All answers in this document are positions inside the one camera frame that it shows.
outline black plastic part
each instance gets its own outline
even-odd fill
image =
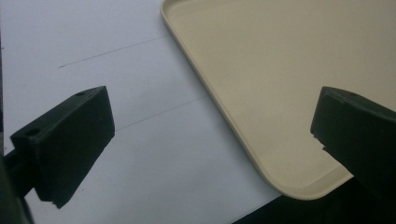
[[[323,87],[311,133],[367,189],[396,200],[396,113],[356,93]]]
[[[4,158],[0,156],[0,223],[34,223],[26,201],[14,191],[8,173]]]
[[[107,90],[99,87],[71,96],[18,130],[11,140],[20,160],[17,164],[37,170],[32,187],[39,198],[60,208],[73,196],[114,132]],[[17,178],[31,179],[23,174],[28,173]]]
[[[22,198],[32,189],[39,177],[37,166],[30,162],[22,161],[17,155],[17,150],[12,150],[8,153],[5,161],[8,174],[13,181],[13,188]]]

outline black rubber pad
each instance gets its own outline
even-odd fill
[[[356,93],[323,87],[311,133],[374,195],[396,200],[395,112]]]
[[[99,87],[71,96],[18,130],[11,140],[21,160],[39,172],[34,183],[39,198],[62,207],[114,132],[107,90]]]

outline plastic tray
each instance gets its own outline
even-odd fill
[[[322,86],[396,109],[395,1],[165,0],[166,24],[259,172],[312,200],[352,174],[309,132]]]

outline drawn line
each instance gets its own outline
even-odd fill
[[[81,63],[81,62],[87,61],[89,59],[101,57],[103,55],[106,55],[106,54],[109,54],[109,53],[113,53],[113,52],[116,52],[116,51],[119,51],[119,50],[129,49],[129,48],[132,48],[132,47],[135,47],[135,46],[138,46],[138,45],[142,45],[142,44],[146,44],[148,42],[151,42],[151,41],[154,41],[154,40],[158,40],[158,39],[161,39],[161,38],[164,38],[164,37],[167,37],[167,36],[169,36],[169,35],[160,36],[160,37],[157,37],[157,38],[154,38],[154,39],[150,39],[150,40],[146,40],[146,41],[143,41],[143,42],[140,42],[140,43],[137,43],[137,44],[132,44],[131,46],[123,47],[123,48],[120,48],[120,49],[113,49],[113,50],[111,50],[109,52],[106,52],[106,53],[97,54],[97,55],[91,56],[89,58],[81,59],[81,60],[78,60],[78,61],[75,61],[75,62],[72,62],[72,63],[66,63],[66,64],[64,64],[62,66],[59,66],[58,68],[63,68],[63,67],[66,67],[66,66],[74,64],[74,63]]]
[[[147,119],[152,119],[152,118],[155,118],[155,117],[157,117],[157,116],[160,116],[160,115],[162,115],[162,114],[164,114],[164,113],[170,112],[170,111],[172,111],[172,110],[176,110],[176,109],[178,109],[178,108],[181,108],[181,107],[184,106],[184,105],[189,105],[189,104],[192,104],[192,103],[194,103],[194,102],[200,101],[200,100],[202,100],[202,99],[204,99],[204,98],[206,98],[206,97],[207,97],[207,95],[201,96],[201,97],[199,97],[199,98],[197,98],[197,99],[195,99],[195,100],[188,101],[188,102],[185,103],[185,104],[175,106],[175,107],[173,107],[173,108],[170,108],[170,109],[165,110],[165,111],[163,111],[163,112],[161,112],[161,113],[158,113],[158,114],[155,114],[155,115],[153,115],[153,116],[150,116],[150,117],[148,117],[148,118],[141,119],[141,120],[139,120],[139,121],[137,121],[137,122],[134,122],[134,123],[132,123],[132,124],[130,124],[130,125],[124,126],[124,127],[122,127],[122,128],[118,128],[118,129],[116,130],[116,132],[119,131],[119,130],[122,130],[122,129],[126,129],[126,128],[128,128],[128,127],[131,127],[131,126],[133,126],[133,125],[136,125],[137,123],[143,122],[143,121],[145,121],[145,120],[147,120]]]

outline beige plastic surface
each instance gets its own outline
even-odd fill
[[[290,197],[352,177],[309,132],[322,86],[396,110],[394,0],[165,0],[162,12],[257,169]]]

